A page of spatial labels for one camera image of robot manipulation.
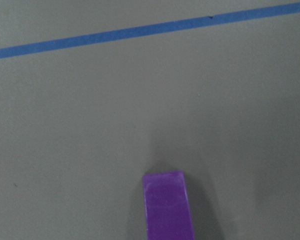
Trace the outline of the purple trapezoid block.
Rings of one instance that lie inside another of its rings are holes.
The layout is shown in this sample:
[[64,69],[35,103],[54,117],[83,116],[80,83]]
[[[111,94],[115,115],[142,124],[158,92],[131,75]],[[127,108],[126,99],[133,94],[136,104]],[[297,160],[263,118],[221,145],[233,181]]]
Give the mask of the purple trapezoid block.
[[195,238],[184,173],[180,170],[142,177],[149,240]]

